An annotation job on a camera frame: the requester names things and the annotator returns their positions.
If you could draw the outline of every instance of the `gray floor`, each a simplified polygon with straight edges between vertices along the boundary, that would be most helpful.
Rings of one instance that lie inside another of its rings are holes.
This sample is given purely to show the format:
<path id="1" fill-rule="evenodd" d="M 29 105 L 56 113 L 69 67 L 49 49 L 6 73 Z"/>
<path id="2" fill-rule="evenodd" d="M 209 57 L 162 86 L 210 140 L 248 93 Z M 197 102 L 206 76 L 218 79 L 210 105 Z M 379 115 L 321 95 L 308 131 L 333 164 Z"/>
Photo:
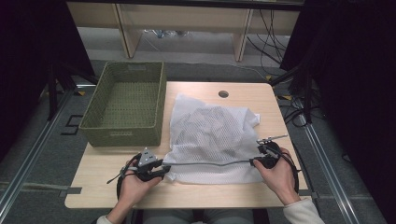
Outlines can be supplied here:
<path id="1" fill-rule="evenodd" d="M 267 57 L 262 58 L 250 44 L 246 46 L 244 61 L 236 63 L 229 34 L 190 32 L 186 36 L 168 36 L 160 39 L 154 33 L 146 32 L 142 36 L 135 56 L 126 59 L 117 30 L 79 28 L 79 31 L 98 75 L 105 61 L 164 61 L 166 71 L 173 74 L 172 80 L 182 80 L 184 78 L 182 74 L 186 74 L 189 80 L 196 78 L 206 81 L 241 81 L 243 79 L 249 82 L 262 82 L 269 73 L 283 73 L 276 69 L 276 63 Z M 257 36 L 252 35 L 250 38 L 256 45 L 262 46 Z M 287 45 L 289 38 L 280 36 L 279 40 Z M 269 49 L 269 52 L 276 57 L 274 50 Z M 265 66 L 265 71 L 261 69 L 261 64 Z M 286 81 L 276 86 L 275 93 L 288 94 L 288 84 L 289 82 Z M 76 136 L 61 135 L 61 133 L 73 131 L 64 126 L 70 115 L 83 114 L 85 107 L 82 105 L 88 104 L 94 87 L 82 90 L 86 93 L 84 96 L 73 95 L 68 101 L 35 167 L 28 175 L 21 193 L 8 211 L 4 223 L 90 223 L 96 217 L 108 212 L 108 209 L 81 210 L 68 209 L 64 206 L 64 190 L 73 180 L 86 140 L 81 133 Z M 278 102 L 282 113 L 286 114 L 292 110 L 289 108 L 290 101 Z M 48 98 L 43 95 L 20 140 L 0 163 L 2 191 L 18 172 L 21 163 L 45 126 L 47 110 Z M 322 116 L 319 110 L 313 113 L 318 117 Z M 318 139 L 325 148 L 326 155 L 332 162 L 332 168 L 351 201 L 360 223 L 386 223 L 353 165 L 341 158 L 343 149 L 332 132 L 331 125 L 325 119 L 317 117 L 313 119 Z M 339 204 L 334 199 L 332 188 L 323 173 L 305 129 L 288 123 L 288 130 L 300 154 L 300 163 L 304 167 L 308 184 L 318 196 L 315 203 L 322 218 L 326 223 L 347 223 Z M 281 208 L 270 208 L 268 211 L 271 223 L 288 223 L 283 218 Z"/>

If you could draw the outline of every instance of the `wire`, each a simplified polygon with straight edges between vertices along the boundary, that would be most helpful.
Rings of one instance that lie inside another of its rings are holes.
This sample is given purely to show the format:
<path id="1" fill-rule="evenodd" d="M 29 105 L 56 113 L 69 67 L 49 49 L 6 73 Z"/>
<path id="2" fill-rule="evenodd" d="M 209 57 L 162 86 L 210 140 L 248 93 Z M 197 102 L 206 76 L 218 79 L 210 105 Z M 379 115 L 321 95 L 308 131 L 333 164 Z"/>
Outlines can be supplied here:
<path id="1" fill-rule="evenodd" d="M 286 48 L 286 46 L 280 43 L 280 41 L 277 39 L 276 35 L 274 34 L 274 16 L 275 16 L 275 12 L 271 10 L 271 26 L 273 27 L 273 37 L 278 44 L 280 44 L 283 48 Z"/>
<path id="2" fill-rule="evenodd" d="M 303 166 L 303 170 L 304 170 L 304 173 L 305 173 L 305 176 L 306 176 L 306 180 L 308 181 L 309 188 L 312 190 L 312 192 L 315 192 L 314 185 L 312 184 L 311 176 L 308 173 L 308 170 L 306 169 L 306 166 L 305 166 L 305 163 L 304 163 L 303 158 L 301 156 L 300 150 L 297 148 L 297 146 L 294 144 L 293 141 L 291 141 L 291 143 L 293 144 L 294 151 L 296 152 L 296 155 L 297 155 L 297 159 L 301 162 L 301 165 Z M 318 199 L 312 197 L 312 201 L 314 202 L 315 207 L 318 210 L 318 214 L 321 217 L 321 213 L 320 213 L 319 206 L 318 206 Z"/>
<path id="3" fill-rule="evenodd" d="M 264 22 L 265 30 L 267 31 L 267 34 L 268 34 L 267 39 L 268 39 L 268 37 L 271 37 L 271 40 L 273 41 L 273 44 L 274 44 L 274 46 L 276 48 L 276 55 L 278 56 L 278 59 L 281 61 L 283 57 L 282 57 L 282 55 L 281 55 L 281 53 L 279 51 L 279 47 L 276 45 L 276 39 L 277 38 L 276 38 L 275 32 L 274 32 L 274 30 L 275 30 L 274 29 L 274 11 L 271 10 L 271 16 L 270 16 L 270 18 L 271 18 L 271 23 L 270 24 L 271 25 L 269 26 L 269 28 L 268 28 L 267 22 L 265 21 L 264 16 L 262 15 L 262 11 L 261 10 L 260 10 L 260 15 L 262 16 L 262 22 Z"/>
<path id="4" fill-rule="evenodd" d="M 256 35 L 256 36 L 260 39 L 260 41 L 262 41 L 263 43 L 266 43 L 266 40 L 263 40 L 259 35 Z M 272 47 L 272 48 L 276 48 L 276 46 L 268 44 L 268 43 L 266 43 L 266 45 L 268 45 L 269 47 Z"/>
<path id="5" fill-rule="evenodd" d="M 230 65 L 230 66 L 233 66 L 233 67 L 242 68 L 242 69 L 246 69 L 246 70 L 255 71 L 257 74 L 260 75 L 260 77 L 262 77 L 265 81 L 267 81 L 267 79 L 266 79 L 259 71 L 257 71 L 256 69 L 247 68 L 247 67 L 243 67 L 243 66 L 239 66 L 239 65 L 234 65 L 234 64 L 226 64 L 226 65 Z"/>
<path id="6" fill-rule="evenodd" d="M 178 166 L 178 165 L 215 165 L 215 166 L 226 166 L 236 163 L 250 163 L 250 161 L 231 161 L 227 163 L 214 163 L 214 162 L 183 162 L 183 163 L 172 163 L 172 162 L 163 162 L 165 166 Z"/>
<path id="7" fill-rule="evenodd" d="M 295 104 L 295 101 L 296 101 L 297 99 L 298 99 L 298 98 L 293 97 L 293 98 L 291 99 L 291 101 L 290 101 L 290 105 L 285 105 L 285 106 L 288 107 L 288 110 L 287 110 L 286 113 L 283 115 L 283 120 L 285 121 L 285 124 L 288 124 L 289 122 L 291 122 L 295 127 L 301 128 L 301 127 L 306 126 L 306 125 L 307 125 L 307 122 L 304 123 L 304 124 L 298 124 L 298 123 L 295 121 L 295 119 L 298 118 L 298 116 L 302 115 L 302 114 L 305 112 L 303 108 L 300 108 L 300 107 L 297 107 L 296 105 L 294 105 L 294 104 Z M 294 108 L 294 110 L 291 111 L 291 112 L 288 114 L 290 108 Z M 313 106 L 311 106 L 311 107 L 309 108 L 309 115 L 310 115 L 310 116 L 313 116 L 313 117 L 318 118 L 318 119 L 326 119 L 325 116 L 320 117 L 320 116 L 317 116 L 317 115 L 313 114 L 312 111 L 315 110 L 315 109 L 320 109 L 320 105 L 313 105 Z"/>
<path id="8" fill-rule="evenodd" d="M 280 61 L 277 60 L 276 58 L 274 58 L 273 56 L 271 56 L 269 53 L 265 52 L 263 49 L 260 49 L 259 47 L 257 47 L 255 44 L 253 44 L 253 42 L 250 40 L 249 37 L 247 37 L 247 40 L 250 42 L 251 45 L 253 45 L 253 47 L 258 50 L 259 52 L 261 52 L 262 54 L 265 54 L 265 56 L 267 56 L 268 58 L 272 59 L 274 62 L 280 64 Z"/>
<path id="9" fill-rule="evenodd" d="M 128 163 L 124 166 L 124 168 L 120 171 L 120 173 L 119 173 L 118 175 L 116 175 L 116 176 L 115 176 L 114 178 L 112 178 L 112 179 L 107 180 L 107 184 L 111 183 L 114 179 L 116 179 L 116 178 L 119 177 L 119 176 L 121 176 L 122 178 L 124 178 L 125 176 L 127 176 L 127 175 L 126 175 L 126 172 L 127 172 L 127 170 L 128 170 L 127 168 L 131 166 L 131 164 L 132 164 L 132 162 L 133 162 L 134 160 L 139 159 L 141 156 L 142 156 L 141 153 L 139 153 L 139 154 L 133 156 L 132 159 L 128 161 Z"/>

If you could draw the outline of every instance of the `black cable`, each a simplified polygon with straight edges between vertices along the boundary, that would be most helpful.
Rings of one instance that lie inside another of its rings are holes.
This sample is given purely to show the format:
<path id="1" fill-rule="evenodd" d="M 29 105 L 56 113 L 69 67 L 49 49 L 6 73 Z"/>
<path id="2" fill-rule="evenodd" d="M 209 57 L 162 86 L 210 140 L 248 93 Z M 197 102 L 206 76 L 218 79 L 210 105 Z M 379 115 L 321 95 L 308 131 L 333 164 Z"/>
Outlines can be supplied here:
<path id="1" fill-rule="evenodd" d="M 271 17 L 270 18 L 271 18 L 270 32 L 272 33 L 272 40 L 274 42 L 274 45 L 276 46 L 277 57 L 278 57 L 278 59 L 280 61 L 282 61 L 283 60 L 282 54 L 280 53 L 279 48 L 277 47 L 276 42 L 275 42 L 276 36 L 275 36 L 275 32 L 274 32 L 275 29 L 274 29 L 274 11 L 273 10 L 271 10 Z"/>
<path id="2" fill-rule="evenodd" d="M 290 108 L 291 108 L 292 106 L 291 106 L 291 105 L 280 105 L 279 107 L 283 107 L 283 106 L 287 106 L 287 107 L 288 107 L 288 109 L 286 110 L 285 114 L 282 115 L 283 120 L 285 120 L 285 116 L 288 115 L 288 112 L 289 112 L 289 110 L 290 110 Z"/>
<path id="3" fill-rule="evenodd" d="M 132 164 L 132 162 L 136 159 L 138 159 L 142 154 L 137 154 L 135 155 L 130 161 L 128 161 L 128 163 L 124 166 L 124 168 L 122 169 L 122 171 L 116 175 L 114 178 L 110 179 L 107 181 L 107 184 L 111 183 L 111 181 L 113 181 L 114 179 L 116 179 L 117 177 L 121 176 L 122 178 L 124 178 L 126 175 L 126 171 L 128 170 L 128 167 Z"/>
<path id="4" fill-rule="evenodd" d="M 295 110 L 295 111 L 291 112 L 289 115 L 287 115 L 285 117 L 285 124 L 288 124 L 289 122 L 291 122 L 292 120 L 296 119 L 298 116 L 300 116 L 303 113 L 304 113 L 303 110 Z"/>
<path id="5" fill-rule="evenodd" d="M 282 43 L 280 43 L 280 41 L 277 39 L 276 35 L 274 35 L 274 38 L 275 38 L 276 42 L 280 44 L 280 46 L 282 46 L 282 47 L 285 48 L 285 49 L 287 48 L 287 47 L 284 46 Z"/>
<path id="6" fill-rule="evenodd" d="M 289 117 L 293 116 L 293 114 L 296 113 L 296 112 L 302 112 L 302 110 L 299 109 L 299 108 L 294 108 L 294 110 L 291 111 L 291 113 L 289 113 L 288 115 L 285 114 L 285 117 L 283 118 L 283 120 L 286 122 L 286 119 L 288 119 Z"/>
<path id="7" fill-rule="evenodd" d="M 293 141 L 291 141 L 291 143 L 293 144 L 294 151 L 296 152 L 296 155 L 297 155 L 297 159 L 300 161 L 300 164 L 303 166 L 303 170 L 305 172 L 305 176 L 306 176 L 306 180 L 308 181 L 309 188 L 311 189 L 312 192 L 315 192 L 314 185 L 312 184 L 311 176 L 309 175 L 308 170 L 306 169 L 305 163 L 304 163 L 303 158 L 300 154 L 300 150 L 297 148 L 297 146 L 294 144 Z M 318 210 L 318 215 L 321 217 L 321 213 L 320 213 L 319 206 L 318 206 L 318 199 L 313 198 L 312 201 L 314 202 L 314 205 Z"/>
<path id="8" fill-rule="evenodd" d="M 274 58 L 273 56 L 271 56 L 269 53 L 263 51 L 262 49 L 260 49 L 259 47 L 257 47 L 255 44 L 253 44 L 253 42 L 250 40 L 249 37 L 247 37 L 247 40 L 250 42 L 251 45 L 253 45 L 253 47 L 258 50 L 259 52 L 261 52 L 262 54 L 265 54 L 265 56 L 267 56 L 268 58 L 272 59 L 274 62 L 280 64 L 280 61 L 278 61 L 276 58 Z"/>
<path id="9" fill-rule="evenodd" d="M 264 65 L 262 65 L 262 56 L 260 57 L 260 65 L 262 66 L 262 70 L 263 70 L 265 73 L 268 73 L 268 74 L 271 75 L 271 76 L 279 76 L 279 75 L 277 75 L 277 74 L 270 73 L 270 72 L 268 72 L 267 70 L 265 70 Z"/>
<path id="10" fill-rule="evenodd" d="M 278 50 L 278 47 L 277 47 L 277 45 L 276 45 L 276 41 L 275 41 L 275 39 L 274 39 L 274 36 L 275 36 L 275 35 L 274 35 L 274 12 L 273 12 L 273 10 L 271 10 L 271 26 L 270 26 L 270 28 L 268 28 L 267 22 L 265 21 L 264 16 L 262 15 L 262 11 L 261 11 L 261 10 L 260 10 L 260 15 L 262 16 L 262 22 L 264 22 L 265 30 L 267 31 L 268 36 L 271 37 L 271 39 L 272 39 L 274 45 L 276 46 L 276 54 L 277 54 L 277 56 L 278 56 L 278 58 L 279 58 L 279 60 L 280 60 L 280 58 L 281 58 L 280 52 L 279 52 L 279 50 Z"/>
<path id="11" fill-rule="evenodd" d="M 262 41 L 263 43 L 266 43 L 266 41 L 263 40 L 259 35 L 256 35 L 256 36 L 260 39 L 260 41 Z M 266 43 L 266 45 L 268 45 L 271 48 L 276 48 L 276 46 L 268 44 L 268 43 Z"/>
<path id="12" fill-rule="evenodd" d="M 293 118 L 291 119 L 291 123 L 292 123 L 295 127 L 297 127 L 297 128 L 303 128 L 303 127 L 305 127 L 305 126 L 308 124 L 308 122 L 305 121 L 304 124 L 297 124 L 297 123 L 295 122 L 295 119 L 297 118 L 297 116 L 299 116 L 299 115 L 293 116 Z"/>

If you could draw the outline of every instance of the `green basket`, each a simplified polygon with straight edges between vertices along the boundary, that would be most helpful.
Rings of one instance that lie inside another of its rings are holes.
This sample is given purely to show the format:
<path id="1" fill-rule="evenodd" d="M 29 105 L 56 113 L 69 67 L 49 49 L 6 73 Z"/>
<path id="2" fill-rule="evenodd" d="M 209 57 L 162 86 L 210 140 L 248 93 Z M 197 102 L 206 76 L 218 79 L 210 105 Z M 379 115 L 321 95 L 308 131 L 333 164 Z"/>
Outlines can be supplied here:
<path id="1" fill-rule="evenodd" d="M 93 147 L 158 146 L 165 94 L 163 63 L 106 63 L 79 128 Z"/>

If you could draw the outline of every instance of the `wooden table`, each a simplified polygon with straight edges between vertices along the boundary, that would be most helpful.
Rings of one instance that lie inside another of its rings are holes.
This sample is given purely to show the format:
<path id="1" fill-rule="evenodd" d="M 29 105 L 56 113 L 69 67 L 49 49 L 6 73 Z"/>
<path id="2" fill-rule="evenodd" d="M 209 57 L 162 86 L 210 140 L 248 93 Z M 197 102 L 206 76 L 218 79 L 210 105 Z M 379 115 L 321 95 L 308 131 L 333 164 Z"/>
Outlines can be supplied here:
<path id="1" fill-rule="evenodd" d="M 220 91 L 229 96 L 221 98 Z M 272 87 L 257 83 L 168 82 L 163 117 L 161 145 L 150 147 L 159 158 L 169 152 L 169 120 L 178 93 L 202 100 L 208 104 L 244 106 L 261 115 L 255 127 L 261 138 L 288 133 L 282 119 Z M 290 150 L 300 169 L 288 137 L 276 142 Z M 68 194 L 68 208 L 112 208 L 116 202 L 117 180 L 107 184 L 120 171 L 122 165 L 143 147 L 92 147 L 87 145 L 71 188 L 81 188 L 80 194 Z M 307 189 L 303 175 L 299 174 L 300 189 Z M 164 180 L 135 206 L 150 208 L 259 208 L 283 206 L 276 195 L 263 183 L 236 185 L 191 185 Z"/>

